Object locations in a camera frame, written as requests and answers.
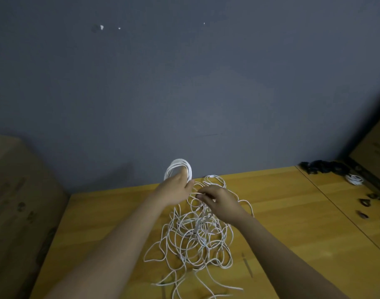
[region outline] yellow wooden surface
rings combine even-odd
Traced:
[[[279,240],[321,272],[351,298],[380,297],[380,250],[329,201],[296,167],[223,176],[228,189],[251,202],[255,216]],[[155,185],[73,195],[44,262],[32,299],[42,298],[113,227],[152,191]],[[122,298],[163,298],[161,287],[151,282],[169,271],[164,262],[143,262],[145,250],[160,239],[169,221],[167,208],[146,242]],[[236,298],[277,298],[246,241],[234,229],[230,247],[234,264],[222,270],[209,267],[223,284],[243,287],[229,291]],[[250,276],[245,255],[253,272]],[[224,292],[200,277],[215,292]],[[166,298],[171,288],[165,287]],[[188,274],[180,286],[184,298],[203,298],[206,289]]]
[[[372,199],[370,207],[358,201],[359,198],[369,199],[366,194],[372,190],[364,185],[354,186],[334,173],[302,173],[380,248],[380,201]],[[365,213],[369,218],[362,219],[356,211]]]

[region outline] small white cable coil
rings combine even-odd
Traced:
[[[347,174],[345,175],[345,179],[355,185],[355,186],[360,186],[361,184],[363,184],[364,180],[362,177],[358,176],[358,175],[353,175],[353,174]]]
[[[171,163],[165,173],[164,180],[172,175],[173,169],[180,166],[185,166],[187,168],[187,180],[189,182],[192,179],[191,166],[184,159],[176,159]],[[212,179],[216,179],[219,183],[214,183]],[[232,227],[229,224],[220,221],[206,204],[195,197],[195,195],[198,194],[197,188],[200,189],[209,185],[217,185],[226,188],[226,182],[224,179],[217,175],[208,175],[204,178],[202,183],[196,182],[193,188],[194,192],[187,198],[187,203],[189,204],[191,211],[182,214],[181,206],[175,206],[173,212],[169,215],[171,221],[169,224],[163,225],[161,239],[150,246],[143,258],[144,262],[166,261],[170,273],[161,281],[153,284],[156,286],[174,285],[172,299],[175,297],[175,294],[182,299],[178,287],[185,280],[187,269],[190,266],[192,266],[197,280],[212,294],[208,299],[216,299],[217,297],[227,297],[232,295],[214,294],[213,291],[197,276],[197,273],[203,269],[207,270],[208,275],[216,284],[229,289],[243,290],[241,287],[226,286],[217,282],[208,270],[208,264],[219,266],[222,269],[227,269],[233,264],[233,258],[229,249],[229,246],[233,241]],[[240,200],[236,193],[232,191],[230,192],[237,198],[238,202],[246,202],[251,209],[252,216],[254,216],[251,204],[246,200]],[[228,234],[231,234],[231,237],[230,242],[227,244],[226,240]],[[157,244],[159,250],[163,253],[163,258],[146,259],[148,252]],[[169,264],[167,258],[169,251],[182,261],[182,264],[179,267],[174,268]],[[196,251],[196,253],[189,256],[190,251]],[[174,275],[174,280],[171,282],[165,282],[165,280],[167,280],[172,274]]]

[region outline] gray wall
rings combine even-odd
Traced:
[[[332,159],[379,102],[380,0],[0,0],[0,133],[68,191]]]

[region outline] right hand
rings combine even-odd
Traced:
[[[220,186],[206,186],[198,190],[196,198],[204,202],[222,221],[236,226],[245,216],[250,216],[234,196]]]

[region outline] cable bundle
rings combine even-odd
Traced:
[[[188,181],[192,179],[192,171],[189,163],[184,159],[176,159],[168,167],[164,179],[171,176],[172,170],[179,166],[185,166],[188,171]],[[217,185],[226,188],[226,182],[222,177],[217,175],[208,175],[203,182],[194,184],[193,193],[187,198],[187,203],[190,206],[190,212],[183,213],[180,205],[175,206],[173,212],[170,213],[169,224],[164,224],[161,232],[161,240],[155,242],[147,250],[143,261],[166,261],[167,266],[171,270],[161,281],[154,283],[157,286],[174,285],[172,298],[175,293],[180,299],[178,287],[185,280],[186,272],[190,267],[193,270],[195,277],[205,286],[212,294],[208,299],[217,297],[231,296],[230,294],[214,294],[213,291],[197,276],[197,273],[206,269],[211,279],[218,285],[230,289],[243,290],[240,287],[226,286],[217,282],[211,276],[208,270],[208,264],[219,266],[222,269],[227,269],[232,266],[233,258],[230,253],[229,246],[233,241],[233,230],[229,224],[220,221],[203,202],[199,201],[195,195],[199,194],[197,188],[204,186]],[[239,197],[232,191],[231,193],[237,198],[238,202],[246,202],[253,216],[252,206],[246,200],[240,200]],[[158,244],[160,251],[163,253],[162,259],[146,259],[148,252]],[[167,258],[168,252],[171,251],[181,261],[179,267],[173,267]],[[174,280],[165,282],[168,277],[173,275]]]

